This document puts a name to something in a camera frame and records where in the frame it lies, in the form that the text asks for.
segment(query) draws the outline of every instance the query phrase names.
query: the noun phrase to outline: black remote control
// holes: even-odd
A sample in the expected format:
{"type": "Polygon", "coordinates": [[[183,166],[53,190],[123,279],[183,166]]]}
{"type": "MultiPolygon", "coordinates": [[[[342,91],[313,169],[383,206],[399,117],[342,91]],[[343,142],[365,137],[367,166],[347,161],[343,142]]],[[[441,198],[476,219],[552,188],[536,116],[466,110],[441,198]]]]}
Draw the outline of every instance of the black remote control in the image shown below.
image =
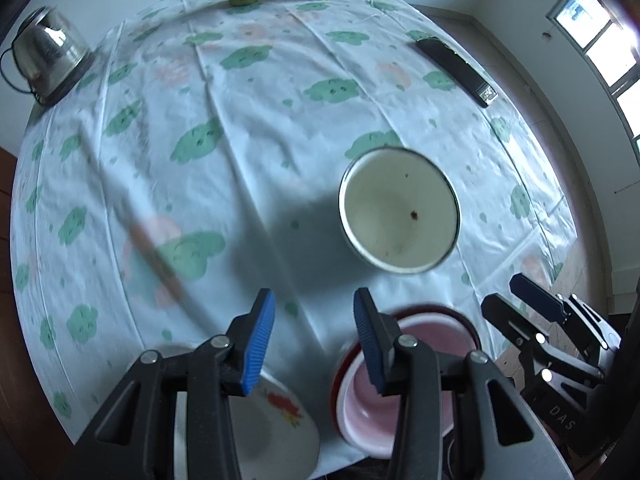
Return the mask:
{"type": "Polygon", "coordinates": [[[498,97],[498,92],[469,63],[438,38],[426,38],[415,44],[446,70],[482,108],[487,108],[498,97]]]}

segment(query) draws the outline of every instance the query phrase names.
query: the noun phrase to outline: window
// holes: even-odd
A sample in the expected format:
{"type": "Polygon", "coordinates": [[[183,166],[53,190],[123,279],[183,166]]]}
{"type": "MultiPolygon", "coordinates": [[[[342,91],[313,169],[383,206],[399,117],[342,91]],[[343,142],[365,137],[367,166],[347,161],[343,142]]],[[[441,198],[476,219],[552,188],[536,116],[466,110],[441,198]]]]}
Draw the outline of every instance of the window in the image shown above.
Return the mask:
{"type": "Polygon", "coordinates": [[[632,35],[598,0],[560,0],[547,17],[598,76],[622,118],[640,162],[640,57],[632,35]]]}

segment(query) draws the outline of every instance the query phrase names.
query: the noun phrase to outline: bowl rim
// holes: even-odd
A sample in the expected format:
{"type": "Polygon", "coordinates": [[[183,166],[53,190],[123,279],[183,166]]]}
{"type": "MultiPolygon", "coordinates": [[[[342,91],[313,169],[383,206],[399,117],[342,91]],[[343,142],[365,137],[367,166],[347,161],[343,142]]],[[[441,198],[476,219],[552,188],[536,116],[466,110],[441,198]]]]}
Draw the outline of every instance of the bowl rim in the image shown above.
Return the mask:
{"type": "MultiPolygon", "coordinates": [[[[203,342],[195,342],[193,340],[162,342],[157,346],[155,346],[154,348],[148,348],[147,350],[153,350],[155,352],[158,352],[160,353],[163,359],[169,359],[172,356],[182,355],[187,352],[191,352],[195,350],[197,347],[199,347],[202,343],[203,342]]],[[[315,418],[312,417],[309,410],[300,400],[300,397],[298,396],[298,394],[294,392],[292,388],[290,388],[285,383],[283,383],[281,380],[278,380],[276,377],[274,377],[272,372],[266,369],[264,366],[262,366],[262,368],[260,369],[260,378],[264,380],[269,386],[271,387],[275,386],[275,389],[281,390],[284,394],[286,394],[287,397],[289,397],[289,399],[292,399],[297,404],[297,406],[301,408],[302,411],[304,412],[304,415],[306,416],[306,420],[308,420],[308,423],[309,423],[309,426],[308,426],[309,431],[311,431],[313,433],[313,436],[315,437],[314,452],[312,453],[312,459],[309,460],[308,467],[306,468],[308,469],[308,472],[306,474],[311,475],[313,471],[315,471],[315,469],[318,467],[318,461],[320,458],[320,449],[321,449],[320,431],[318,430],[318,424],[316,423],[315,418]]]]}
{"type": "MultiPolygon", "coordinates": [[[[462,324],[470,333],[472,339],[474,340],[474,343],[476,344],[476,349],[478,350],[482,349],[482,342],[480,340],[480,336],[478,335],[478,330],[476,330],[476,327],[473,325],[473,323],[471,323],[471,320],[461,312],[458,312],[457,310],[454,310],[451,307],[445,306],[441,303],[412,304],[410,306],[400,308],[395,313],[392,313],[391,316],[396,321],[400,321],[401,319],[405,319],[410,316],[415,316],[416,314],[445,314],[446,316],[453,317],[458,322],[460,322],[460,324],[462,324]]],[[[362,347],[360,346],[360,342],[356,340],[355,343],[350,347],[350,349],[345,353],[344,357],[341,359],[340,364],[338,365],[337,371],[334,374],[334,380],[332,381],[332,384],[331,384],[330,398],[329,398],[331,418],[334,423],[334,429],[338,432],[340,437],[342,437],[344,440],[346,439],[342,431],[340,430],[340,426],[338,424],[338,413],[337,413],[338,412],[338,409],[337,409],[338,395],[340,393],[340,387],[344,382],[344,378],[347,374],[347,371],[349,370],[349,368],[351,367],[353,362],[356,360],[358,354],[360,354],[361,351],[362,351],[362,347]]]]}
{"type": "Polygon", "coordinates": [[[462,222],[462,210],[460,209],[460,200],[458,200],[458,196],[456,194],[456,190],[453,188],[451,181],[447,177],[447,175],[435,164],[430,158],[421,154],[420,152],[416,152],[415,150],[411,150],[409,148],[405,148],[404,146],[380,146],[378,148],[373,148],[372,150],[367,150],[364,153],[361,153],[359,156],[354,158],[350,164],[347,166],[347,169],[344,170],[342,175],[342,179],[340,181],[340,187],[338,188],[338,211],[340,213],[340,226],[342,227],[342,232],[344,236],[347,238],[351,248],[367,263],[373,265],[382,270],[386,270],[387,272],[392,272],[394,274],[420,274],[421,272],[426,272],[427,270],[433,269],[439,266],[444,260],[446,260],[449,255],[453,252],[453,249],[456,247],[458,243],[458,237],[460,236],[460,224],[462,222]],[[395,152],[403,152],[407,155],[416,156],[421,158],[423,162],[429,164],[432,168],[436,170],[437,173],[444,179],[447,187],[453,196],[453,200],[456,205],[456,233],[454,234],[453,240],[451,241],[451,245],[449,249],[436,261],[430,262],[428,264],[424,264],[418,267],[398,267],[380,260],[375,257],[373,254],[369,253],[363,245],[358,241],[355,234],[351,230],[349,226],[349,222],[347,220],[347,213],[344,206],[344,200],[347,193],[347,186],[351,177],[351,174],[356,169],[356,166],[361,164],[363,159],[366,157],[370,157],[376,152],[384,152],[384,151],[395,151],[395,152]]]}

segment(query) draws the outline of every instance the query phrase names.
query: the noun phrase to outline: screw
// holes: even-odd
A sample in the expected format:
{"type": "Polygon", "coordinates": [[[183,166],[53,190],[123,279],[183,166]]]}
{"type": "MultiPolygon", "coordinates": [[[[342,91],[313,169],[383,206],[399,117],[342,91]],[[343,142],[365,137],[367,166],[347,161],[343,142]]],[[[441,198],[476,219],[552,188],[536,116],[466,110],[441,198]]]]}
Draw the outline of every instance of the screw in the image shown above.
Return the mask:
{"type": "Polygon", "coordinates": [[[404,346],[405,348],[414,348],[418,346],[418,340],[409,334],[402,334],[398,338],[398,343],[400,343],[400,346],[404,346]]]}
{"type": "Polygon", "coordinates": [[[231,339],[224,334],[217,335],[211,339],[213,348],[227,348],[229,345],[231,345],[231,339]]]}
{"type": "Polygon", "coordinates": [[[489,358],[487,357],[487,355],[484,352],[481,352],[479,350],[472,350],[471,353],[469,354],[469,357],[473,362],[479,365],[483,365],[489,361],[489,358]]]}
{"type": "Polygon", "coordinates": [[[140,362],[142,362],[143,365],[152,365],[156,361],[158,361],[158,352],[155,350],[147,350],[146,352],[142,352],[140,356],[140,362]]]}

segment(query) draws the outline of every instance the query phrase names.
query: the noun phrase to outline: wooden floor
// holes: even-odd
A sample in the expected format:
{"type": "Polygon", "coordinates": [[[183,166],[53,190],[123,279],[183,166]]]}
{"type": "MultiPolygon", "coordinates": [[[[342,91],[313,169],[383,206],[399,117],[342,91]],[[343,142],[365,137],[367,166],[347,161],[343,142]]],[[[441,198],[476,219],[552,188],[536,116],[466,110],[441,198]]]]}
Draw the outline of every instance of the wooden floor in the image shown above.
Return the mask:
{"type": "Polygon", "coordinates": [[[15,306],[9,223],[16,162],[0,148],[0,478],[50,480],[73,445],[33,371],[15,306]]]}
{"type": "MultiPolygon", "coordinates": [[[[575,294],[606,316],[605,269],[593,213],[580,174],[565,150],[551,118],[515,67],[472,23],[438,16],[430,18],[452,35],[509,96],[538,139],[567,196],[578,239],[573,244],[558,279],[552,285],[551,292],[564,296],[575,294]]],[[[549,332],[551,344],[565,352],[575,352],[574,346],[556,323],[547,322],[532,310],[529,313],[536,323],[549,332]]],[[[521,389],[524,386],[524,374],[517,355],[518,351],[512,346],[497,363],[506,375],[515,378],[516,386],[521,389]]]]}

